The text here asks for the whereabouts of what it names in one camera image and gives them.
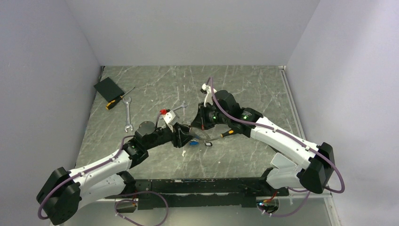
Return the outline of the metal key organizer plate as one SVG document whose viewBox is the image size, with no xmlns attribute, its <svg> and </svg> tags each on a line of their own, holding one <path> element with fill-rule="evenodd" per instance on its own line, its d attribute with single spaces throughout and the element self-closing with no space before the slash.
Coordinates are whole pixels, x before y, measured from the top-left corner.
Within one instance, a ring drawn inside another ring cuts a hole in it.
<svg viewBox="0 0 399 226">
<path fill-rule="evenodd" d="M 206 131 L 198 128 L 190 128 L 189 134 L 193 136 L 194 139 L 197 140 L 209 141 L 211 139 Z"/>
</svg>

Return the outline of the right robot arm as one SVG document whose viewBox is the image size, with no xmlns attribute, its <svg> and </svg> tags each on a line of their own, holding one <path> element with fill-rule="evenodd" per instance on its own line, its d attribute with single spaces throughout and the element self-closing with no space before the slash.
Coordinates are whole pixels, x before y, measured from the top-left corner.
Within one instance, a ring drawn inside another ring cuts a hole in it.
<svg viewBox="0 0 399 226">
<path fill-rule="evenodd" d="M 334 171 L 333 148 L 327 143 L 317 145 L 295 136 L 271 122 L 252 108 L 243 108 L 234 96 L 226 90 L 211 93 L 210 87 L 201 88 L 205 94 L 198 104 L 198 112 L 191 127 L 208 130 L 217 124 L 224 124 L 229 130 L 221 134 L 226 137 L 242 134 L 248 138 L 266 143 L 281 158 L 282 163 L 267 169 L 259 183 L 264 195 L 271 195 L 282 187 L 303 187 L 320 194 Z"/>
</svg>

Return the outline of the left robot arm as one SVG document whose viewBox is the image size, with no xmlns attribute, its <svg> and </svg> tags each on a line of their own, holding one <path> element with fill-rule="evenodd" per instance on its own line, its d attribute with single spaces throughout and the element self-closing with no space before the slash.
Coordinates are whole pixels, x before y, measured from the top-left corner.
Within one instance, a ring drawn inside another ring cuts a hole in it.
<svg viewBox="0 0 399 226">
<path fill-rule="evenodd" d="M 162 128 L 151 121 L 143 122 L 133 135 L 123 137 L 110 155 L 80 168 L 54 170 L 36 196 L 38 218 L 60 225 L 99 199 L 132 196 L 137 191 L 136 180 L 128 170 L 148 158 L 150 149 L 166 143 L 181 148 L 193 138 L 189 125 L 177 122 Z"/>
</svg>

